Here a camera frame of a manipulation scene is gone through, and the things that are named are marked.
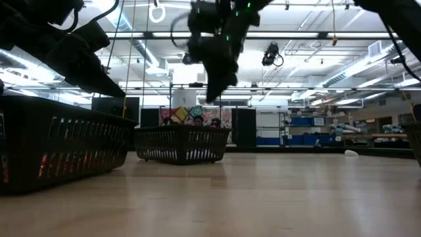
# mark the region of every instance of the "black panel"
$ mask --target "black panel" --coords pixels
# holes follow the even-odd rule
[[[238,147],[256,146],[256,110],[232,110],[233,142]]]
[[[93,98],[91,109],[109,115],[121,117],[123,115],[124,98]],[[138,97],[126,98],[126,112],[124,118],[139,122],[139,106]]]
[[[140,127],[159,125],[159,109],[142,109],[140,112]]]

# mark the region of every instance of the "white object on floor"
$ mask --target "white object on floor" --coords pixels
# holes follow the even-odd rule
[[[345,151],[345,156],[358,156],[358,153],[355,152],[355,151],[346,150]]]

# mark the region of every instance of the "wooden floor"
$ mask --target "wooden floor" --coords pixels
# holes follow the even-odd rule
[[[110,174],[0,197],[0,236],[420,237],[421,169],[332,154],[181,167],[131,153]]]

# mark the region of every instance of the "basket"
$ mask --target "basket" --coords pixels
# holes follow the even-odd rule
[[[120,167],[136,124],[39,97],[0,97],[0,192],[27,192]]]
[[[416,160],[421,167],[421,122],[400,124],[408,136],[409,144],[414,151]]]
[[[221,161],[230,129],[188,125],[135,129],[135,147],[140,159],[176,165]]]

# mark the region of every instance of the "ceiling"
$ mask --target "ceiling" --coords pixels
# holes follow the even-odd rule
[[[87,24],[93,17],[112,6],[114,0],[85,0],[85,2],[86,8],[79,13],[79,27]],[[338,34],[340,32],[385,32],[384,25],[377,14],[364,11],[353,5],[350,5],[349,9],[346,10],[346,3],[346,0],[334,0],[335,11],[333,12],[329,0],[290,0],[289,10],[285,11],[285,1],[275,0],[260,12],[260,27],[252,27],[250,31],[333,32],[335,26]],[[153,22],[151,20],[151,17],[160,18],[162,14],[162,9],[154,9],[153,1],[125,0],[124,6],[122,7],[122,15],[131,24],[131,29],[134,32],[168,32],[171,22],[177,16],[189,11],[188,0],[161,0],[159,1],[159,6],[165,10],[165,15],[162,16],[160,22]],[[152,9],[154,10],[152,16],[150,16],[149,11]],[[101,27],[110,36],[116,31],[116,26],[112,23],[112,18],[114,17],[115,21],[115,17],[118,14],[119,12],[115,11],[110,14],[113,16],[102,18],[99,21]],[[69,17],[60,28],[69,27],[73,20],[72,17]],[[188,32],[186,21],[180,21],[176,25],[175,31]],[[106,49],[96,52],[96,54],[100,57],[104,65],[110,60],[110,67],[112,69],[109,76],[122,85],[122,87],[126,85],[126,81],[128,81],[129,88],[142,88],[143,85],[145,87],[157,87],[153,90],[145,90],[144,92],[136,89],[128,90],[128,95],[130,96],[148,96],[145,96],[145,99],[143,99],[144,105],[157,105],[158,103],[167,105],[169,90],[162,90],[158,87],[169,87],[171,78],[177,80],[174,83],[206,82],[203,66],[184,66],[181,63],[181,56],[185,51],[174,47],[169,38],[143,39],[141,42],[152,56],[160,62],[166,62],[167,67],[165,69],[170,71],[168,76],[157,76],[145,71],[150,65],[145,63],[145,58],[126,39],[115,40],[113,48],[112,43]],[[261,65],[263,52],[273,42],[279,45],[281,55],[284,56],[285,63],[280,68]],[[358,66],[361,60],[367,58],[368,46],[375,42],[377,40],[369,40],[362,37],[358,39],[356,37],[355,40],[343,40],[339,37],[337,45],[332,46],[330,39],[248,39],[244,43],[244,52],[238,61],[240,66],[237,74],[239,79],[238,86],[249,87],[252,83],[256,83],[258,86],[267,88],[302,88],[300,90],[261,90],[255,93],[255,96],[260,99],[271,100],[277,99],[277,95],[291,95],[292,100],[298,98],[296,100],[297,103],[307,100],[311,104],[312,101],[318,100],[322,100],[323,103],[334,103],[335,101],[343,100],[345,97],[352,96],[355,92],[346,90],[344,92],[330,90],[328,92],[317,91],[314,93],[307,90],[307,88],[311,87],[320,87],[323,82],[333,78],[339,72],[350,68],[350,66],[354,67],[352,73],[347,73],[347,77],[344,80],[332,84],[330,86],[331,88],[357,88],[359,85],[379,77],[384,77],[384,79],[378,80],[375,84],[370,84],[368,88],[389,88],[393,87],[393,83],[397,84],[403,80],[410,79],[409,77],[402,77],[402,72],[405,71],[404,68],[401,65],[392,65],[389,62],[389,57],[386,57],[387,60],[383,58],[377,61],[373,60],[368,66],[366,64],[364,66]],[[387,49],[387,46],[391,45],[391,41],[389,40],[382,40],[381,43],[383,49]],[[30,59],[30,56],[25,55],[17,49],[13,49],[9,53],[16,57],[25,58],[28,61],[36,61],[33,58]],[[404,50],[404,53],[407,56],[407,64],[411,68],[417,69],[420,63],[413,57],[409,50]],[[32,82],[39,80],[40,83],[37,85],[40,87],[50,85],[43,83],[39,79],[39,76],[30,75],[30,77],[35,79]],[[24,87],[23,84],[15,84],[14,86],[16,87],[16,85],[21,86],[21,88]],[[33,89],[33,87],[30,91],[35,94],[45,95],[57,93],[57,90],[50,90],[50,86],[39,89]],[[81,91],[77,90],[77,88],[70,89],[65,89],[64,93],[82,97],[81,100],[75,102],[76,104],[90,103],[91,94],[81,94]],[[365,93],[369,96],[376,92]],[[250,94],[250,90],[228,90],[225,93],[225,95],[238,96],[238,98],[243,98],[245,95]],[[324,101],[330,98],[333,99],[329,102]]]

